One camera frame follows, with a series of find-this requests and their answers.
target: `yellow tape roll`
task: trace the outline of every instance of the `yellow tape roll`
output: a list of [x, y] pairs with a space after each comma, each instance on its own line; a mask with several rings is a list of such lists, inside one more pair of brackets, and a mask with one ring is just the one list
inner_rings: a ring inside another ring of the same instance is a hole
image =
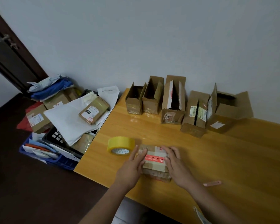
[[114, 155], [129, 155], [135, 147], [135, 140], [128, 137], [113, 137], [108, 141], [107, 152]]

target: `blue crate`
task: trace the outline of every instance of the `blue crate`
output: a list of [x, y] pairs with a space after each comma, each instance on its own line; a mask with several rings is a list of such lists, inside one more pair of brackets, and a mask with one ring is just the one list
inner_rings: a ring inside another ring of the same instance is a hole
[[[32, 139], [32, 134], [30, 134], [30, 136], [26, 139], [26, 141], [23, 144], [29, 143], [29, 139]], [[49, 158], [49, 159], [39, 158], [34, 153], [26, 152], [23, 149], [22, 146], [19, 148], [19, 152], [22, 153], [22, 154], [25, 154], [27, 156], [30, 156], [32, 158], [38, 159], [38, 160], [44, 160], [44, 161], [46, 161], [47, 164], [56, 165], [56, 166], [59, 166], [61, 168], [67, 169], [67, 170], [74, 170], [76, 165], [78, 164], [77, 161], [74, 161], [72, 159], [66, 158], [62, 154], [60, 154], [57, 159], [53, 159], [53, 158]]]

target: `hand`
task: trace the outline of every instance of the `hand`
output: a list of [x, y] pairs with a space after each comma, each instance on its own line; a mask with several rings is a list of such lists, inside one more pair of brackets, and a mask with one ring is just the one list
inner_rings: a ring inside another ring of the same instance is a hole
[[162, 148], [168, 153], [165, 163], [170, 176], [179, 187], [186, 189], [195, 179], [190, 170], [181, 161], [179, 150], [175, 147], [162, 146]]
[[135, 146], [129, 159], [123, 163], [122, 167], [116, 173], [114, 183], [119, 184], [126, 192], [135, 187], [142, 174], [142, 166], [145, 163], [144, 157], [147, 153], [147, 149], [143, 150], [141, 154], [135, 157], [137, 152], [138, 145]]

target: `wooden table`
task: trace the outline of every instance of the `wooden table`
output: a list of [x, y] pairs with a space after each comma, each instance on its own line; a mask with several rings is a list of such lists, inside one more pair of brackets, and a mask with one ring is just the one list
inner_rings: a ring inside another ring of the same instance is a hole
[[[124, 92], [75, 172], [110, 187], [127, 156], [107, 153], [108, 139], [134, 138], [136, 143], [173, 145], [201, 182], [221, 180], [209, 191], [243, 220], [280, 222], [280, 125], [249, 119], [226, 134], [208, 131], [201, 139], [179, 131], [179, 125], [160, 124], [160, 115], [128, 114]], [[127, 197], [181, 223], [198, 223], [191, 196], [173, 181], [142, 176]]]

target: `person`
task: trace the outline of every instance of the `person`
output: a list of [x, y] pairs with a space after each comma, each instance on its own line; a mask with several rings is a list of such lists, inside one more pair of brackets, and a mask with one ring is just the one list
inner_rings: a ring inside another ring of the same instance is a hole
[[[165, 163], [170, 176], [179, 187], [185, 189], [196, 201], [204, 214], [203, 216], [197, 209], [195, 210], [202, 223], [210, 223], [209, 221], [212, 224], [242, 223], [222, 202], [212, 196], [203, 184], [194, 178], [190, 170], [183, 164], [179, 150], [176, 147], [162, 146], [162, 148], [168, 153]], [[147, 150], [145, 149], [135, 157], [137, 152], [138, 146], [135, 147], [129, 159], [117, 171], [116, 179], [105, 195], [85, 215], [79, 224], [112, 223], [121, 201], [127, 192], [134, 188], [142, 173]]]

